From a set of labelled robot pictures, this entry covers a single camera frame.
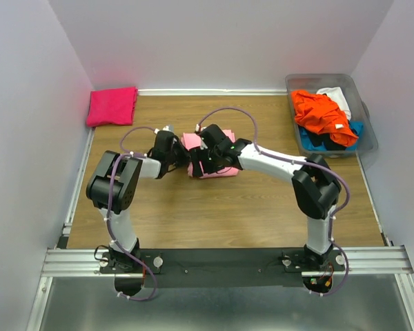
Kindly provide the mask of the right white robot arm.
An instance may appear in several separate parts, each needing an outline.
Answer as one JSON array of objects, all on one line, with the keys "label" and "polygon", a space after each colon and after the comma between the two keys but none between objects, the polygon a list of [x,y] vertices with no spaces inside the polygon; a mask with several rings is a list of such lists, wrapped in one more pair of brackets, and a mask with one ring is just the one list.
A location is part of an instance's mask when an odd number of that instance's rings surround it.
[{"label": "right white robot arm", "polygon": [[194,170],[252,170],[291,183],[297,206],[307,218],[307,242],[301,262],[315,270],[329,262],[335,246],[333,219],[342,181],[323,157],[294,157],[262,148],[248,139],[232,141],[216,124],[196,126],[195,134],[200,146],[190,151]]}]

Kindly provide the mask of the light pink t-shirt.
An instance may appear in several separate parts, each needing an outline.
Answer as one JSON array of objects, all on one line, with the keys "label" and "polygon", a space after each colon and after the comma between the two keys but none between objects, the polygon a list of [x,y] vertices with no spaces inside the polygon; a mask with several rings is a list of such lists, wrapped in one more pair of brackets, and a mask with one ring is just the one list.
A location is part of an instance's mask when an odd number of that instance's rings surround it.
[{"label": "light pink t-shirt", "polygon": [[[195,133],[183,133],[181,142],[187,150],[193,148],[199,148],[201,145],[201,139]],[[232,167],[225,167],[208,174],[205,172],[203,165],[193,165],[189,163],[188,176],[199,179],[208,179],[215,177],[235,177],[239,174],[239,170]]]}]

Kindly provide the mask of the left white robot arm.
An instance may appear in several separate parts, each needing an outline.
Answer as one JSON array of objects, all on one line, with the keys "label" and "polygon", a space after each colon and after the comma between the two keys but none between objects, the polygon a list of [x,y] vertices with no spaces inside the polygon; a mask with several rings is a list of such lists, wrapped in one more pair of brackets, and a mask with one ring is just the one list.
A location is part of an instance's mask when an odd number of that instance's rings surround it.
[{"label": "left white robot arm", "polygon": [[142,266],[139,239],[135,234],[130,205],[140,178],[160,179],[169,172],[186,166],[190,155],[171,126],[155,129],[153,147],[145,154],[107,150],[86,187],[104,222],[110,226],[107,253],[98,258],[102,273],[138,272]]}]

